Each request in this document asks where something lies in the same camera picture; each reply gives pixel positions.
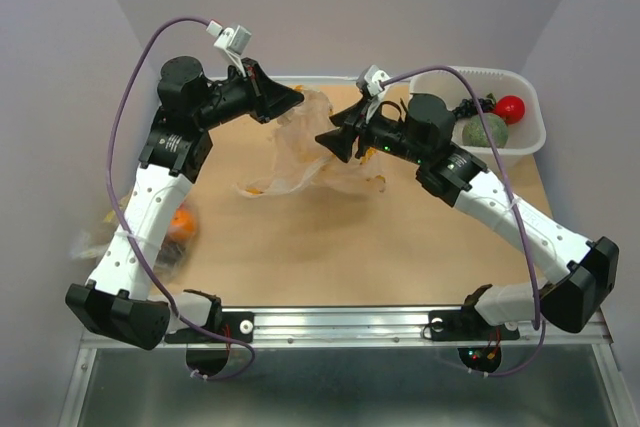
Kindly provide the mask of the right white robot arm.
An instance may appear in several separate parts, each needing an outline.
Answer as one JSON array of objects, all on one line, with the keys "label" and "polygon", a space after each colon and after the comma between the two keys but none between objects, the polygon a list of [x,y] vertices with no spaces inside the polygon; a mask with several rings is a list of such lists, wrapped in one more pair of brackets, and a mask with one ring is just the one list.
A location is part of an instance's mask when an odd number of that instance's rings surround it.
[{"label": "right white robot arm", "polygon": [[508,194],[483,161],[453,142],[456,119],[441,98],[413,95],[398,120],[368,117],[371,103],[362,97],[333,115],[333,129],[316,142],[343,162],[373,148],[416,164],[424,190],[529,253],[542,272],[534,282],[478,288],[465,300],[456,327],[482,337],[495,326],[541,316],[565,332],[580,332],[613,290],[618,246],[607,237],[574,233]]}]

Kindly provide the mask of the red fake apple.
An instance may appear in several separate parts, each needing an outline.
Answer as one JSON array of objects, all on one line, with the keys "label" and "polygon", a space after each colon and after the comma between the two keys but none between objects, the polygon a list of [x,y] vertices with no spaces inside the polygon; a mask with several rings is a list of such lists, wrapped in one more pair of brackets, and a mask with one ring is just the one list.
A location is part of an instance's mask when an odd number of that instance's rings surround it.
[{"label": "red fake apple", "polygon": [[520,122],[525,116],[526,105],[520,97],[508,95],[497,101],[494,113],[507,125],[513,125]]}]

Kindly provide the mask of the translucent banana-print plastic bag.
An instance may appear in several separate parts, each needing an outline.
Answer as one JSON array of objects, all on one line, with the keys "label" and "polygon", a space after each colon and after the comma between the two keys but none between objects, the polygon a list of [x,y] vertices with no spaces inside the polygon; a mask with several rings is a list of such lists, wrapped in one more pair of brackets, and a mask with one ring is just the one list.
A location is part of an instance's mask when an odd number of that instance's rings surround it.
[{"label": "translucent banana-print plastic bag", "polygon": [[333,128],[329,120],[333,104],[317,89],[298,85],[294,90],[304,96],[304,101],[276,120],[271,137],[271,174],[237,184],[236,192],[245,198],[291,195],[311,187],[350,195],[384,192],[386,178],[380,155],[370,149],[363,157],[344,163],[320,146],[315,137]]}]

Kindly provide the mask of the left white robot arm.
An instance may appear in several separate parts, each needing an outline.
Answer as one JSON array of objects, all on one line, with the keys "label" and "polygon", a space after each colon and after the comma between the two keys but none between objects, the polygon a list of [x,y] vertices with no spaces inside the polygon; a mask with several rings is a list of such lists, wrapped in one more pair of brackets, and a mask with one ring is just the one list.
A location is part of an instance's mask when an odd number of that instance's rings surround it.
[{"label": "left white robot arm", "polygon": [[145,350],[160,343],[170,323],[169,303],[149,297],[148,271],[212,149],[210,130],[243,115],[268,123],[304,99],[250,58],[210,81],[197,59],[176,57],[163,65],[157,93],[124,217],[87,281],[70,285],[65,296],[87,330]]}]

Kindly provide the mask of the black fake grape bunch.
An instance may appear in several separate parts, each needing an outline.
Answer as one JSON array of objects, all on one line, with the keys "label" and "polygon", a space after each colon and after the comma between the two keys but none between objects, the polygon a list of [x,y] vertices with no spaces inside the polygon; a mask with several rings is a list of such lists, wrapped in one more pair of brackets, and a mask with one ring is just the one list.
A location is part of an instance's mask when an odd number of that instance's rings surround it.
[{"label": "black fake grape bunch", "polygon": [[[485,97],[479,97],[478,103],[484,113],[493,113],[497,100],[492,93]],[[478,114],[478,109],[471,98],[463,99],[460,104],[453,109],[453,114],[457,120],[469,119]]]}]

